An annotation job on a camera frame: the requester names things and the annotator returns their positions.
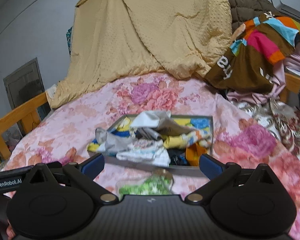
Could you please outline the brown multicolour printed shirt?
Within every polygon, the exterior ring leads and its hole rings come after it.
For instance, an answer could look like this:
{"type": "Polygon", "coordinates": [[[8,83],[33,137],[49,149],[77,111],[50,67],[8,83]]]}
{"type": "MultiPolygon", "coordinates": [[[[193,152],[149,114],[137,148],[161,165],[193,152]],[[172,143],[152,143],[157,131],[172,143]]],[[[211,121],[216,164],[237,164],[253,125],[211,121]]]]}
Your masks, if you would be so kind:
{"type": "Polygon", "coordinates": [[[300,23],[266,11],[244,23],[245,29],[204,77],[220,90],[269,93],[275,65],[300,44],[300,23]]]}

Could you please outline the white plastic bag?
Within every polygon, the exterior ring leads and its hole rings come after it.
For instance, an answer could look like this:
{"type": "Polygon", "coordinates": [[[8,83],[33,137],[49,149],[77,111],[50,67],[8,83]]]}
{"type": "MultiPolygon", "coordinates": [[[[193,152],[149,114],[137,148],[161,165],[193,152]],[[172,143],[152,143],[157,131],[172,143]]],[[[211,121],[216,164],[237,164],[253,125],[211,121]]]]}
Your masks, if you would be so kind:
{"type": "Polygon", "coordinates": [[[171,118],[170,111],[144,111],[135,117],[129,129],[151,140],[162,139],[164,135],[177,137],[195,130],[193,127],[177,124],[171,118]]]}

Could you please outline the beige yellow quilt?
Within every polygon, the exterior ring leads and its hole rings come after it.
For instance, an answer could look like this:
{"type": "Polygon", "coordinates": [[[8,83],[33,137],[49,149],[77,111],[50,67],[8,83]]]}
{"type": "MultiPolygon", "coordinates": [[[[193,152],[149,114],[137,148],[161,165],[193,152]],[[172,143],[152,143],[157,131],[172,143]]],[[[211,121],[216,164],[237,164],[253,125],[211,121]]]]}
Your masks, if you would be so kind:
{"type": "Polygon", "coordinates": [[[80,0],[52,108],[125,76],[204,77],[232,36],[228,0],[80,0]]]}

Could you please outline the pink floral bedspread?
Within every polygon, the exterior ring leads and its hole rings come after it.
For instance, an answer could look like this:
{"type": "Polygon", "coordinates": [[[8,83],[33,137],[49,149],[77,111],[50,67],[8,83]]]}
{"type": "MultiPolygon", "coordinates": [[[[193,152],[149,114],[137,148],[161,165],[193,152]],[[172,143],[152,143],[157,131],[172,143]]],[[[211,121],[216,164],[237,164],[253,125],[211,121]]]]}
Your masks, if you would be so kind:
{"type": "Polygon", "coordinates": [[[213,156],[243,168],[268,164],[293,198],[297,216],[290,235],[300,239],[300,160],[253,118],[197,79],[179,81],[166,74],[126,77],[59,107],[23,137],[5,169],[39,162],[82,162],[95,129],[108,128],[126,114],[165,110],[213,117],[213,156]]]}

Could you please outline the lilac pink garment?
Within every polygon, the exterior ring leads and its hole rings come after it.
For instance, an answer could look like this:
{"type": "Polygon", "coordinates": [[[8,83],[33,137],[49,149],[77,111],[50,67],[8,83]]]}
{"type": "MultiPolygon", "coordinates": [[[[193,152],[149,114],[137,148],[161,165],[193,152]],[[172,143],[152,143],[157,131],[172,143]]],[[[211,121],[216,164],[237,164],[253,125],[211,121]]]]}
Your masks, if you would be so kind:
{"type": "Polygon", "coordinates": [[[264,74],[273,85],[271,92],[266,94],[260,93],[240,93],[229,92],[226,97],[229,101],[248,102],[253,104],[265,104],[270,98],[279,99],[279,94],[286,86],[285,68],[300,72],[300,43],[296,46],[296,50],[289,57],[275,64],[274,74],[272,76],[264,74]]]}

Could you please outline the striped pastel sock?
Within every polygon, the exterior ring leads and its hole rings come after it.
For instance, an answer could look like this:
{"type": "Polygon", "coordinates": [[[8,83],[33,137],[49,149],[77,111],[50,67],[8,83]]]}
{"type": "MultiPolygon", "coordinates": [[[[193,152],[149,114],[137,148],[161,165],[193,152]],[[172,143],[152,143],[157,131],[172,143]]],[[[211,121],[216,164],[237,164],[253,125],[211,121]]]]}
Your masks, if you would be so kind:
{"type": "Polygon", "coordinates": [[[164,136],[163,146],[166,149],[185,149],[196,143],[201,147],[210,148],[212,145],[212,134],[205,130],[195,129],[187,134],[164,136]]]}

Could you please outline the colourful patterned pillow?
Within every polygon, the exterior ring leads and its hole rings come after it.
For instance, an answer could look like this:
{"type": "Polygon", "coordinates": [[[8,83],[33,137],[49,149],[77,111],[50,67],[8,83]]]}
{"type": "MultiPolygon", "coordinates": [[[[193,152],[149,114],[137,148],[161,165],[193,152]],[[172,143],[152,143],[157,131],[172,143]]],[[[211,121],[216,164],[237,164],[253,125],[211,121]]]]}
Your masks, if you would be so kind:
{"type": "Polygon", "coordinates": [[[67,46],[68,46],[68,52],[69,55],[71,55],[71,37],[72,37],[72,29],[73,26],[71,26],[67,32],[66,32],[66,42],[67,42],[67,46]]]}

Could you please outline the white striped sock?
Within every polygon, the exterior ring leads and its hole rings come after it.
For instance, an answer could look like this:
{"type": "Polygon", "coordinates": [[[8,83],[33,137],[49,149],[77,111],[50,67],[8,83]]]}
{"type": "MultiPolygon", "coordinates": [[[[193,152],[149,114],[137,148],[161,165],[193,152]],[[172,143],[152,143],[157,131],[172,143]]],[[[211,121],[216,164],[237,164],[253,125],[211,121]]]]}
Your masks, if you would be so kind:
{"type": "Polygon", "coordinates": [[[127,151],[118,152],[116,158],[161,167],[169,167],[170,165],[170,156],[164,148],[162,140],[140,139],[128,147],[127,151]]]}

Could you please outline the grey wall cabinet door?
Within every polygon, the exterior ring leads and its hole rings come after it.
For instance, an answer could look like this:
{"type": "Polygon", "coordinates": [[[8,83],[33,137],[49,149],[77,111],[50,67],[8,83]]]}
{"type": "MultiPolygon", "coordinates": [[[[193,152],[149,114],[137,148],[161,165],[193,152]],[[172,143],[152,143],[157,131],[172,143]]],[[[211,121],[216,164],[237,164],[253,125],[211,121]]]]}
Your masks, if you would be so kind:
{"type": "Polygon", "coordinates": [[[3,81],[11,109],[44,92],[37,58],[19,67],[3,81]]]}

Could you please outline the orange cloth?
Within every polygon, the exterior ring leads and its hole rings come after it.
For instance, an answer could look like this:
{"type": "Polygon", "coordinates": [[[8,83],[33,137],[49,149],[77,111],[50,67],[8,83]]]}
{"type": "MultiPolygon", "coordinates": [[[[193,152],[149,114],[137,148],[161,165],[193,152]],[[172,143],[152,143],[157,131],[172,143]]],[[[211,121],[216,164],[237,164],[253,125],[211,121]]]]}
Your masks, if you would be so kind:
{"type": "Polygon", "coordinates": [[[203,154],[208,154],[208,149],[198,143],[189,146],[185,152],[186,160],[191,166],[199,166],[199,159],[203,154]]]}

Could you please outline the grey shallow storage box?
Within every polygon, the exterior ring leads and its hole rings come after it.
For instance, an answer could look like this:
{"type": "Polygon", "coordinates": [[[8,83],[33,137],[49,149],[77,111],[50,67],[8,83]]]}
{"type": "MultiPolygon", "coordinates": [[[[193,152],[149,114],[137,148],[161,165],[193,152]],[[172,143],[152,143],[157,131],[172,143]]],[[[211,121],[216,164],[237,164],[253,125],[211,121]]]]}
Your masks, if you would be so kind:
{"type": "Polygon", "coordinates": [[[213,118],[173,115],[169,111],[126,114],[108,129],[97,128],[87,145],[90,155],[102,153],[106,162],[198,177],[199,158],[212,153],[213,118]]]}

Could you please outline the brown quilted jacket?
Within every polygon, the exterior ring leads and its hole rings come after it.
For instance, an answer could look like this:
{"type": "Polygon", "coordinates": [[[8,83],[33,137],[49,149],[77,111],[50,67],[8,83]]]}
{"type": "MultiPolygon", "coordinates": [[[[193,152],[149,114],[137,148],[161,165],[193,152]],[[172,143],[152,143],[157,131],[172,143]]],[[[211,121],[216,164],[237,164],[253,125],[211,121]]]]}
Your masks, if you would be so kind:
{"type": "Polygon", "coordinates": [[[228,0],[232,15],[232,32],[245,21],[259,16],[263,12],[271,11],[280,15],[279,11],[268,0],[228,0]]]}

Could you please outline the green white patterned cloth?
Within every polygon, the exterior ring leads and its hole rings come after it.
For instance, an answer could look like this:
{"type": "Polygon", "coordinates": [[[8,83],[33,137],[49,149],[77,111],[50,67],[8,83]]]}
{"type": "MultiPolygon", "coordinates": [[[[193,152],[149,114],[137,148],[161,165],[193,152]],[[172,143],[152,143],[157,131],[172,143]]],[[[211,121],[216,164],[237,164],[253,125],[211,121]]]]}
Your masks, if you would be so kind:
{"type": "Polygon", "coordinates": [[[117,182],[116,192],[120,199],[124,195],[157,196],[172,194],[173,175],[167,170],[155,170],[151,175],[117,182]]]}

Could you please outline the maroon gold damask cloth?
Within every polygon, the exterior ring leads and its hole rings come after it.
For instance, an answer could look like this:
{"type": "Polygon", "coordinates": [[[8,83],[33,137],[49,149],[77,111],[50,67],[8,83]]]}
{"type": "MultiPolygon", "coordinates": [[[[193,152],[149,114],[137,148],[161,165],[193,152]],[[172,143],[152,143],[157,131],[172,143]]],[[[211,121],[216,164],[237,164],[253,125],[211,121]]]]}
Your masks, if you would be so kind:
{"type": "Polygon", "coordinates": [[[265,104],[235,101],[232,104],[267,129],[300,160],[300,111],[274,99],[265,104]]]}

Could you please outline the beige drawstring pouch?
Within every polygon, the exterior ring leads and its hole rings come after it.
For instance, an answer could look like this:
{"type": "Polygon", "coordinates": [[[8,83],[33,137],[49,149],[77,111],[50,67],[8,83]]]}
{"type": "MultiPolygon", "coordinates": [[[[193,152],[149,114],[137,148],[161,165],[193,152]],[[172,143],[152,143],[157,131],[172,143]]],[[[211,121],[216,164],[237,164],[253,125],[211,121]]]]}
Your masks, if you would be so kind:
{"type": "Polygon", "coordinates": [[[95,130],[95,139],[99,144],[97,152],[106,154],[127,151],[128,146],[138,140],[135,137],[119,137],[102,128],[95,130]]]}

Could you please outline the blue yellow cartoon towel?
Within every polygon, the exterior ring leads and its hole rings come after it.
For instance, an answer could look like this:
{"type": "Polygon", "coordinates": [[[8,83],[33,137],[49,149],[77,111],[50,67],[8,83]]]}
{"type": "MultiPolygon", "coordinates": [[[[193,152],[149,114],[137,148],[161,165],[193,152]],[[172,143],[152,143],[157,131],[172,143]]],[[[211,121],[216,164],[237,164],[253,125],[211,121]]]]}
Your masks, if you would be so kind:
{"type": "MultiPolygon", "coordinates": [[[[207,117],[202,117],[202,118],[173,118],[173,120],[181,125],[181,126],[188,126],[188,127],[193,127],[194,129],[201,129],[205,130],[207,132],[211,132],[211,119],[207,117]]],[[[137,131],[131,131],[129,129],[130,123],[133,120],[130,118],[125,118],[123,119],[117,126],[114,128],[108,130],[108,132],[112,133],[113,135],[117,135],[119,137],[135,137],[138,140],[140,139],[145,139],[144,137],[141,136],[141,134],[137,131]]],[[[94,152],[97,153],[97,149],[99,147],[99,144],[97,143],[96,139],[94,139],[91,143],[87,145],[87,150],[89,152],[94,152]]]]}

